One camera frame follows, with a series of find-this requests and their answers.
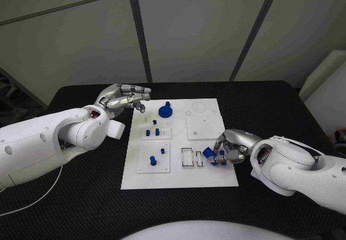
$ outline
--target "robotic hand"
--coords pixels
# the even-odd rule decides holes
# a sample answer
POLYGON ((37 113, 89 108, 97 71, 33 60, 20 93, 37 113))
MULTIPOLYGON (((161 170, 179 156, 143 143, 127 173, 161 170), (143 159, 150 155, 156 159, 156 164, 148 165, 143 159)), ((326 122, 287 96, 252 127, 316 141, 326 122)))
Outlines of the robotic hand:
POLYGON ((146 107, 150 88, 114 84, 94 105, 45 115, 0 128, 0 189, 16 186, 50 172, 73 157, 94 150, 105 137, 120 139, 124 124, 111 120, 124 108, 146 107), (61 147, 59 139, 72 144, 61 147))
POLYGON ((324 155, 313 157, 297 145, 303 143, 274 136, 262 140, 252 133, 228 129, 219 136, 213 154, 205 155, 215 162, 242 163, 249 155, 251 176, 284 196, 301 192, 320 206, 346 215, 346 159, 324 155), (221 145, 225 154, 216 155, 221 145))

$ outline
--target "white board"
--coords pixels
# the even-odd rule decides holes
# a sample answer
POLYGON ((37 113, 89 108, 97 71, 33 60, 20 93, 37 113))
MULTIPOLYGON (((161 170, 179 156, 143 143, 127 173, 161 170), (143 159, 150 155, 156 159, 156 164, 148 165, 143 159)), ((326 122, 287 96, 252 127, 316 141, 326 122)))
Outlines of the white board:
MULTIPOLYGON (((215 98, 163 99, 150 100, 144 105, 144 113, 133 111, 121 189, 238 187, 232 164, 213 166, 202 156, 203 167, 197 167, 196 152, 203 152, 208 147, 213 148, 216 139, 189 140, 187 138, 187 118, 221 117, 218 100, 215 98), (159 116, 159 108, 164 106, 167 101, 170 102, 173 114, 170 117, 163 118, 159 116), (156 128, 170 128, 172 139, 143 140, 143 130, 156 128), (147 143, 169 144, 169 172, 137 173, 138 161, 141 160, 140 154, 143 154, 140 149, 141 145, 147 143), (182 166, 182 148, 192 148, 193 167, 183 168, 182 166)), ((218 128, 223 131, 223 122, 216 122, 218 128)))

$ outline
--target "white cable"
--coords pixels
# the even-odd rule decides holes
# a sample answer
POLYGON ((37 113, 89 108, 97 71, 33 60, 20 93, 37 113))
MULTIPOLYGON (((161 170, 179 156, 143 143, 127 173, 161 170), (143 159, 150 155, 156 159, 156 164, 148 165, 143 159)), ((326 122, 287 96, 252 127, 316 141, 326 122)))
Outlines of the white cable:
POLYGON ((304 143, 301 143, 300 141, 291 140, 290 138, 284 138, 285 140, 288 140, 290 142, 298 144, 300 146, 314 150, 321 156, 324 156, 326 154, 323 152, 320 152, 319 150, 316 150, 314 148, 311 148, 310 146, 307 146, 304 143))
POLYGON ((0 214, 0 217, 4 216, 4 215, 7 215, 7 214, 13 214, 13 213, 16 213, 16 212, 19 212, 19 211, 27 209, 32 205, 35 205, 35 204, 42 200, 42 198, 49 194, 50 190, 53 189, 53 187, 55 187, 55 185, 56 185, 56 182, 58 182, 59 177, 61 177, 61 174, 62 174, 62 170, 63 170, 63 166, 61 166, 59 174, 58 174, 56 180, 55 180, 55 182, 53 182, 53 184, 52 184, 52 187, 50 187, 49 190, 46 191, 45 195, 43 195, 43 196, 42 196, 42 197, 40 197, 40 198, 39 198, 39 199, 37 199, 30 205, 27 205, 27 206, 19 208, 17 210, 13 210, 13 211, 9 211, 9 212, 0 214))

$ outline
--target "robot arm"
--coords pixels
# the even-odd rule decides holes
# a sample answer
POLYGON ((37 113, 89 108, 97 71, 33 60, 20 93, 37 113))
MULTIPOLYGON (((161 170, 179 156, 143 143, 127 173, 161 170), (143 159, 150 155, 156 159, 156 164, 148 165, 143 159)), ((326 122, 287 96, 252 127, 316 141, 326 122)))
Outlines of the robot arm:
POLYGON ((140 101, 150 100, 150 92, 150 88, 114 84, 101 92, 94 105, 0 128, 0 189, 45 175, 94 150, 107 136, 120 139, 125 126, 111 119, 124 108, 143 113, 140 101), (59 139, 72 147, 61 148, 59 139))
POLYGON ((300 144, 278 136, 261 140, 249 132, 228 129, 216 140, 215 156, 208 159, 234 164, 251 155, 251 175, 272 191, 284 196, 298 191, 320 206, 346 214, 346 159, 327 155, 313 157, 290 142, 300 144), (216 155, 221 145, 225 155, 216 155))

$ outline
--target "black tabletop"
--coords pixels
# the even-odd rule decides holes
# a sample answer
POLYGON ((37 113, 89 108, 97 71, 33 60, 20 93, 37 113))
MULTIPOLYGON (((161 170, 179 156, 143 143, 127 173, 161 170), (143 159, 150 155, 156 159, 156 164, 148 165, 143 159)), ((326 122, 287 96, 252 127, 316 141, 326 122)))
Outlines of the black tabletop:
MULTIPOLYGON (((295 90, 283 81, 141 83, 151 99, 216 98, 225 128, 264 139, 285 136, 334 155, 323 130, 295 90)), ((107 85, 63 87, 48 113, 94 103, 107 85)), ((320 207, 301 193, 281 196, 251 177, 246 160, 235 166, 239 187, 121 190, 133 109, 115 120, 125 124, 121 140, 79 155, 62 169, 56 186, 26 210, 0 217, 0 238, 120 239, 163 223, 218 220, 268 229, 294 238, 346 225, 346 216, 320 207)), ((0 212, 35 202, 59 170, 0 193, 0 212)))

